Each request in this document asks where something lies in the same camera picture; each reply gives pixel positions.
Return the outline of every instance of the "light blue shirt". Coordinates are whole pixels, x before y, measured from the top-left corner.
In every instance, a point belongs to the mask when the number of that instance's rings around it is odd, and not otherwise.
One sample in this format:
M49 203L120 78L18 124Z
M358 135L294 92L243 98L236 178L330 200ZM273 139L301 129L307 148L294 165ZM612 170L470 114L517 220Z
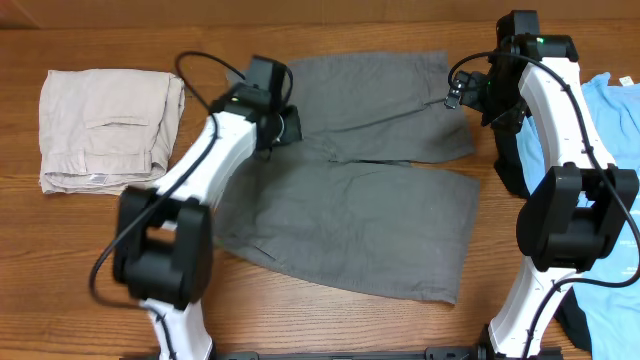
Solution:
M640 84L608 86L604 73L582 85L587 106L603 144L621 169L640 175ZM516 135L525 183L533 193L545 175L542 147L533 118ZM631 208L640 225L640 195ZM586 205L585 199L580 202ZM596 261L585 277L608 282L630 278L638 267L638 248L625 224L613 251ZM574 285L578 305L587 317L594 360L640 358L640 282L622 289Z

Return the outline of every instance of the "gray pants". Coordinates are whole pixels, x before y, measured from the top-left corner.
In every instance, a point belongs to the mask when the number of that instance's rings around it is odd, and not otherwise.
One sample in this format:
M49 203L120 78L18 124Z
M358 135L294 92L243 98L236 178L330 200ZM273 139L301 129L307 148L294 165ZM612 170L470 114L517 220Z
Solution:
M473 152L464 114L437 102L446 54L340 55L291 68L305 140L234 174L216 217L220 244L315 283L455 303L478 181L367 162Z

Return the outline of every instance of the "beige shorts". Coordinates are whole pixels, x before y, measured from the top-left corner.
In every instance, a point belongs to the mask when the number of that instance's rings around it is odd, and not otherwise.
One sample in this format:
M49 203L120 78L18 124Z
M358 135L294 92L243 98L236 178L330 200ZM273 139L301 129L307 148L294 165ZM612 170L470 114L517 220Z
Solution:
M140 70L49 71L40 95L44 193L119 194L167 171L183 82Z

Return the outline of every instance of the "wooden table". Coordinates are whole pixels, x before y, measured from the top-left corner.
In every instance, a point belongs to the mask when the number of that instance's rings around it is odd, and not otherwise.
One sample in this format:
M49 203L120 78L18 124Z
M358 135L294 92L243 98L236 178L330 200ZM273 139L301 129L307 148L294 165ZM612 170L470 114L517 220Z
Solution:
M545 33L571 35L582 81L605 71L640 79L640 23L543 22ZM146 315L94 304L87 275L114 235L116 198L48 195L38 185L38 100L48 69L138 68L171 71L187 49L239 67L254 53L281 61L358 51L446 49L450 63L495 47L494 23L265 26L150 30L0 31L0 359L115 359L152 351ZM210 98L225 87L220 66L193 60L194 84ZM468 70L486 70L483 61ZM458 304L403 301L311 284L216 251L204 297L206 326L221 351L263 353L421 350L470 345L505 301L518 271L515 220L523 202L492 169L492 133L468 112L477 154L438 167L477 177L480 208ZM172 163L195 140L204 110L188 99ZM110 278L103 293L126 298ZM544 344L574 349L554 322Z

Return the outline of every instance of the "folded clothing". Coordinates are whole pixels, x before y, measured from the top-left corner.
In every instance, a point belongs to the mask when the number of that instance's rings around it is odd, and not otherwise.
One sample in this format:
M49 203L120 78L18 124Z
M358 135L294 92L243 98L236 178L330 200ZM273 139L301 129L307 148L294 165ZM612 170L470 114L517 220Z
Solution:
M444 51L320 56L289 67L309 158L439 163L475 151L462 109L442 105Z
M173 74L49 71L40 95L42 191L119 194L161 177L183 110Z
M582 85L584 98L602 143L618 167L633 169L640 175L640 85L608 86L610 77L609 73L604 73ZM545 174L542 147L533 118L525 120L516 139L525 182L533 192ZM640 195L631 208L636 223L640 223L638 198ZM579 206L587 205L586 198L581 198ZM630 278L637 267L638 247L629 225L625 224L611 254L596 261L585 277L621 282ZM573 289L577 304L586 315L593 359L635 358L640 352L637 341L640 336L640 283L620 289L575 284ZM580 315L575 316L574 323L580 318ZM578 328L575 324L569 327L570 334Z
M219 245L318 284L455 303L477 180L386 164L250 159L216 215Z
M474 151L462 111L441 103L446 53L324 56L290 68L304 141L232 176L219 245L327 286L455 303L479 183L391 165Z

